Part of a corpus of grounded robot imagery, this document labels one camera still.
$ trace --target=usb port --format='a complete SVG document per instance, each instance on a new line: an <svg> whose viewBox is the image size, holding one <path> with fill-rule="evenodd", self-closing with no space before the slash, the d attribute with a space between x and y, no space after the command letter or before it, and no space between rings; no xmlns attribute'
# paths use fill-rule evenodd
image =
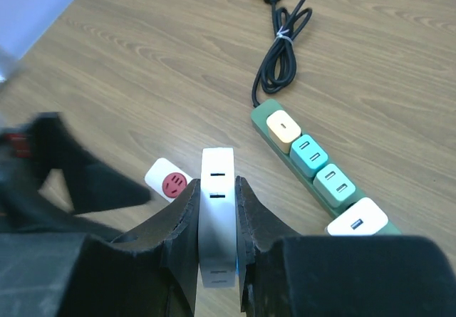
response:
<svg viewBox="0 0 456 317"><path fill-rule="evenodd" d="M316 158L320 157L320 153L316 153L311 157L311 162L313 162Z"/></svg>
<svg viewBox="0 0 456 317"><path fill-rule="evenodd" d="M364 222L362 219L359 219L358 221L356 221L355 223L353 223L350 227L351 229L355 230L356 228L358 228L360 225L362 225Z"/></svg>
<svg viewBox="0 0 456 317"><path fill-rule="evenodd" d="M340 187L336 189L337 192L341 193L347 188L347 184L342 184Z"/></svg>
<svg viewBox="0 0 456 317"><path fill-rule="evenodd" d="M309 145L310 145L310 142L309 142L309 141L306 141L304 144L302 144L301 146L299 146L299 148L303 150L304 148L306 148L306 147L309 146Z"/></svg>
<svg viewBox="0 0 456 317"><path fill-rule="evenodd" d="M330 180L332 177L334 177L336 175L336 173L334 171L331 171L329 172L326 176L325 176L325 179L326 180Z"/></svg>

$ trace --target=white usb module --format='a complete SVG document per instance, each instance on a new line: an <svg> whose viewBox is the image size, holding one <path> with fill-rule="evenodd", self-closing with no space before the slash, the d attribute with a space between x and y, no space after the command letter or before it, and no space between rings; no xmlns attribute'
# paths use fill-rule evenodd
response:
<svg viewBox="0 0 456 317"><path fill-rule="evenodd" d="M374 235L388 223L388 216L370 198L364 197L332 221L326 232L332 236Z"/></svg>

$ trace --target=power cord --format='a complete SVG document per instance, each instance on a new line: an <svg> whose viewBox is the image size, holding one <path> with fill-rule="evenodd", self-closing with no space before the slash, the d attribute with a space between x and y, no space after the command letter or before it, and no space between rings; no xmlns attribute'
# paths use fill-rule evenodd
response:
<svg viewBox="0 0 456 317"><path fill-rule="evenodd" d="M264 0L271 5L272 26L275 40L264 57L252 88L253 106L258 107L258 85L261 84L266 94L275 94L288 86L296 76L296 57L293 51L293 41L306 26L312 16L310 7L301 10L306 0L300 0L291 14L285 7L276 8L280 0ZM280 65L279 74L276 76L276 67Z"/></svg>

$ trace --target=wood grain surface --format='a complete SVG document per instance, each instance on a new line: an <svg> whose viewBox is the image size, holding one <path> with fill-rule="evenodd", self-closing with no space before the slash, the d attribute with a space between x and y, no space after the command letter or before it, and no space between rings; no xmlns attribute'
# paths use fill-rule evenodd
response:
<svg viewBox="0 0 456 317"><path fill-rule="evenodd" d="M283 0L292 9L298 0ZM275 98L406 234L456 268L456 0L308 0L299 73ZM143 182L159 157L198 177L204 147L302 234L329 216L254 131L254 75L271 45L262 0L75 0L2 97L9 124L57 110L97 156ZM48 191L64 202L58 180ZM92 214L129 229L166 205ZM238 316L238 289L198 287L197 316Z"/></svg>

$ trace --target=electrical socket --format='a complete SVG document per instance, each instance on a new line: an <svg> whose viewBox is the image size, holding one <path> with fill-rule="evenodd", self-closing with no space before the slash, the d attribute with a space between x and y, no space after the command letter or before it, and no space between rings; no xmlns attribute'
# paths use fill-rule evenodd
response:
<svg viewBox="0 0 456 317"><path fill-rule="evenodd" d="M328 162L328 154L308 134L302 135L291 144L291 161L309 178Z"/></svg>
<svg viewBox="0 0 456 317"><path fill-rule="evenodd" d="M332 236L374 235L388 224L388 216L370 198L364 197L332 221L325 231Z"/></svg>
<svg viewBox="0 0 456 317"><path fill-rule="evenodd" d="M334 164L321 169L316 174L313 185L333 208L340 207L356 191L355 185Z"/></svg>
<svg viewBox="0 0 456 317"><path fill-rule="evenodd" d="M168 159L159 158L147 171L144 180L161 197L172 202L192 181L192 178Z"/></svg>
<svg viewBox="0 0 456 317"><path fill-rule="evenodd" d="M269 137L283 153L289 154L293 141L301 136L301 128L284 110L278 110L266 119Z"/></svg>

